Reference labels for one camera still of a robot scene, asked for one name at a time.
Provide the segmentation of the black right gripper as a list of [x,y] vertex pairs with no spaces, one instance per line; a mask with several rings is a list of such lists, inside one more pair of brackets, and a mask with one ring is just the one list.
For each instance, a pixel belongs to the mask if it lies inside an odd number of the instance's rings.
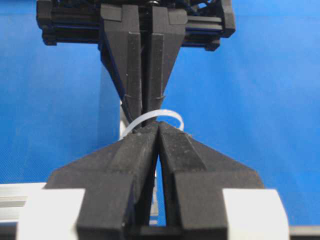
[[161,108],[182,45],[214,51],[220,45],[220,38],[228,38],[235,32],[230,0],[36,2],[36,21],[47,46],[97,44],[100,36],[101,61],[109,71],[129,122],[142,113],[140,29],[147,31],[151,8],[152,25],[146,50],[147,112]]

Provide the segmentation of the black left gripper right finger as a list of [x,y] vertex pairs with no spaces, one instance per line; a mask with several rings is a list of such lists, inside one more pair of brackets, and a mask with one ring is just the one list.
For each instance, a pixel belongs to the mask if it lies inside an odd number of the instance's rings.
[[264,188],[257,172],[165,122],[158,140],[166,224],[179,227],[183,240],[227,239],[222,190]]

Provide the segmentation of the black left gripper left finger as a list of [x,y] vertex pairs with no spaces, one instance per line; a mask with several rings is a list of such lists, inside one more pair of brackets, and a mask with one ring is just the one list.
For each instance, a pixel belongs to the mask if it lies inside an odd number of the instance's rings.
[[76,223],[80,240],[123,240],[131,226],[147,226],[158,157],[158,124],[55,171],[46,189],[85,189]]

